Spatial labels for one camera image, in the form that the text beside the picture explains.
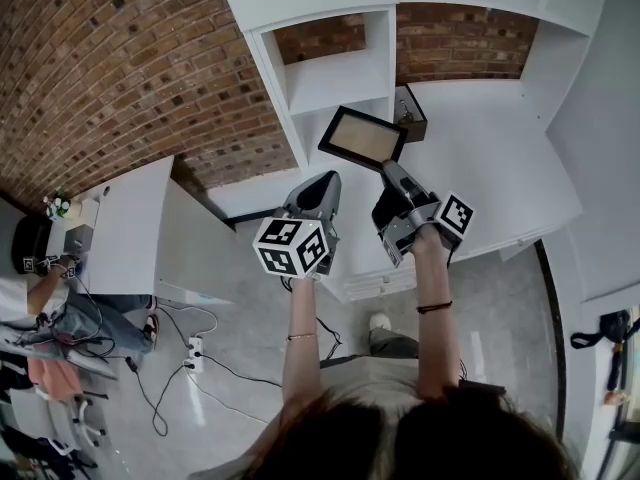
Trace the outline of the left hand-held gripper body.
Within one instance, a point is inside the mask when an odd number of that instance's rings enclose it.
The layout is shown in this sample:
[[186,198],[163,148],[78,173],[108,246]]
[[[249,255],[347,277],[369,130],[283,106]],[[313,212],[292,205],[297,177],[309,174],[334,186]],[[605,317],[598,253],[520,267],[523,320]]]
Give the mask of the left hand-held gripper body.
[[268,211],[252,242],[265,272],[289,279],[328,276],[339,242],[336,215],[336,210]]

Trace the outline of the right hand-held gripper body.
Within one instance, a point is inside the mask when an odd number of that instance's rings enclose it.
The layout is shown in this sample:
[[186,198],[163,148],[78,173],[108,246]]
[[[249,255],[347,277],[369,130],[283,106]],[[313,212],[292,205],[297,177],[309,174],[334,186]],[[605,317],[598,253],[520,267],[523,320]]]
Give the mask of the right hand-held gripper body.
[[400,265],[414,242],[416,232],[425,224],[436,226],[452,256],[464,240],[474,210],[453,193],[449,193],[444,200],[435,192],[425,190],[414,199],[401,197],[402,213],[381,231],[383,248],[393,266]]

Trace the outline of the black framed picture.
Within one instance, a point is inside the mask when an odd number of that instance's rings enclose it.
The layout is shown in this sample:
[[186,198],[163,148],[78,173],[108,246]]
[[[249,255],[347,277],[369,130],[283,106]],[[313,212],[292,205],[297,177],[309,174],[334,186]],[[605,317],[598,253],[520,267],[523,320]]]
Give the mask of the black framed picture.
[[376,173],[397,162],[408,131],[359,110],[339,106],[317,149]]

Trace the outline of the person's right forearm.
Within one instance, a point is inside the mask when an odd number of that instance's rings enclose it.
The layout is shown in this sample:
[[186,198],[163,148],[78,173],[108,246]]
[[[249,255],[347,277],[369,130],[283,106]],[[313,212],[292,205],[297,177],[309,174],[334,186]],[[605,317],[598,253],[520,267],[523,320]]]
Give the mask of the person's right forearm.
[[[446,259],[414,258],[418,306],[452,301]],[[423,399],[441,397],[445,388],[459,383],[460,348],[452,306],[419,314],[418,323],[417,392]]]

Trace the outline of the person's left forearm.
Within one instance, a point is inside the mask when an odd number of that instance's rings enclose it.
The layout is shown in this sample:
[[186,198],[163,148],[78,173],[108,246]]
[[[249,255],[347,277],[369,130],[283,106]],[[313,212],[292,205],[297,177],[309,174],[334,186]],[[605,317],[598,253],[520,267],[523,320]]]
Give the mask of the person's left forearm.
[[284,406],[293,408],[321,394],[315,282],[292,282],[291,311],[282,379]]

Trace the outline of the white shelf desk unit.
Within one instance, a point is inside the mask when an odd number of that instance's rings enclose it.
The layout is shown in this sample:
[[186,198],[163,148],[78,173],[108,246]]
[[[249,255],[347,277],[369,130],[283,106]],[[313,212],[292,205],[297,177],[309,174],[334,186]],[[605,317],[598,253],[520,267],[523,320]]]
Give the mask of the white shelf desk unit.
[[[347,8],[449,3],[502,10],[538,20],[517,80],[432,81],[411,85],[425,111],[423,141],[407,145],[399,162],[423,186],[454,193],[474,209],[457,252],[467,259],[529,245],[577,216],[577,193],[547,137],[586,56],[604,0],[228,0],[241,32],[316,13],[335,17],[275,31],[287,65],[365,48],[364,19]],[[400,289],[406,267],[394,269],[382,250],[370,211],[380,177],[333,157],[332,162],[214,188],[209,195],[230,217],[278,206],[303,179],[335,169],[342,177],[336,220],[341,244],[327,284],[343,301]]]

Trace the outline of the white side desk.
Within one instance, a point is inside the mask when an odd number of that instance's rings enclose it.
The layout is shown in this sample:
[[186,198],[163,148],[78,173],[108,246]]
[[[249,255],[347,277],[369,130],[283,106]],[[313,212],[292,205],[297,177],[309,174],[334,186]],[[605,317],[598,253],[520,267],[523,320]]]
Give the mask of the white side desk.
[[99,207],[83,282],[91,294],[231,301],[237,236],[171,177],[173,157],[86,191]]

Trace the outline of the person's right hand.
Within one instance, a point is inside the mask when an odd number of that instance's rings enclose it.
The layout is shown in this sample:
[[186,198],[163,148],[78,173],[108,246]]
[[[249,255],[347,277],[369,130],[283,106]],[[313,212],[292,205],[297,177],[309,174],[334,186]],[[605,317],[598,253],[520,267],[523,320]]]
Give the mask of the person's right hand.
[[425,224],[415,234],[410,248],[411,253],[418,256],[431,256],[447,259],[448,249],[443,244],[435,225]]

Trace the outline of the dark brown open box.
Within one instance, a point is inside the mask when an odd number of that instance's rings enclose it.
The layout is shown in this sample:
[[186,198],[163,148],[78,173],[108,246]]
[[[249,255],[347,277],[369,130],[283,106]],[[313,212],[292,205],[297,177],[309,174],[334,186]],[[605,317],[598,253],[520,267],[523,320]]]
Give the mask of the dark brown open box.
[[393,123],[407,131],[407,143],[424,140],[428,119],[408,85],[395,88]]

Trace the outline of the white power strip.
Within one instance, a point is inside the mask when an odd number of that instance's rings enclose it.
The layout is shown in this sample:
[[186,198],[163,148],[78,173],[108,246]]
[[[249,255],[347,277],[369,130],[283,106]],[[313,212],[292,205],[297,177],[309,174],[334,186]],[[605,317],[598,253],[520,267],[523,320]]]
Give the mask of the white power strip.
[[191,373],[199,374],[204,371],[203,366],[203,343],[202,339],[192,336],[187,342],[188,357],[185,360],[187,370]]

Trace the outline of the person's beige shirt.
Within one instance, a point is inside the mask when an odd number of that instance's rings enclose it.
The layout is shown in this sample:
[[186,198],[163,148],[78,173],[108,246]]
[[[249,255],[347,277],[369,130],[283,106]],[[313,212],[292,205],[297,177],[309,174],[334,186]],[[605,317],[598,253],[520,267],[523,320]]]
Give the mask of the person's beige shirt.
[[[416,359],[339,358],[337,364],[321,370],[321,381],[331,401],[372,403],[395,425],[403,412],[421,402],[416,393],[417,374]],[[187,480],[240,480],[256,460],[255,453],[247,452],[222,465],[194,472]]]

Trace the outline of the small white box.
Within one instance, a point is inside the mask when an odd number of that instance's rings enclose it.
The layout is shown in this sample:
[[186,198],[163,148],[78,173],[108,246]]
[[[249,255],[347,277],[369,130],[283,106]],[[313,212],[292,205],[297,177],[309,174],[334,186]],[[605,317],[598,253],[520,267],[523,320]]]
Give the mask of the small white box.
[[75,219],[78,225],[86,225],[91,228],[96,226],[100,203],[92,198],[86,198],[80,202],[80,213]]

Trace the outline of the grey metal box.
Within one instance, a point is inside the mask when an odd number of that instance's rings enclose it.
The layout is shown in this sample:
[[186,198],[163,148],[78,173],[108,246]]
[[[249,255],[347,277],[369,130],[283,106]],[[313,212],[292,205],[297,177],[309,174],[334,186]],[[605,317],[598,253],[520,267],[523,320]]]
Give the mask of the grey metal box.
[[90,250],[94,229],[86,224],[71,228],[64,235],[65,254],[83,254]]

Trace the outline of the small potted flower plant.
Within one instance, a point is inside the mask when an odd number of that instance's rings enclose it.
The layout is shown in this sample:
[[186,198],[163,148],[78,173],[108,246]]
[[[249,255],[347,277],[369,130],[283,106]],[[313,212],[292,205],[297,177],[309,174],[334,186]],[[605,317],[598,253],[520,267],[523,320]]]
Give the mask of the small potted flower plant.
[[60,189],[51,196],[42,199],[47,217],[54,221],[64,217],[71,208],[72,201]]

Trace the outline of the pink cloth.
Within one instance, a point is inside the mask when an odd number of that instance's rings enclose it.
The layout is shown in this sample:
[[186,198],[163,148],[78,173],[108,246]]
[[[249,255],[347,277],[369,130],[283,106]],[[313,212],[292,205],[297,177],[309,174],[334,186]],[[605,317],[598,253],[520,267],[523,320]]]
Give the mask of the pink cloth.
[[54,400],[63,401],[83,393],[78,370],[65,360],[28,357],[27,370],[31,383]]

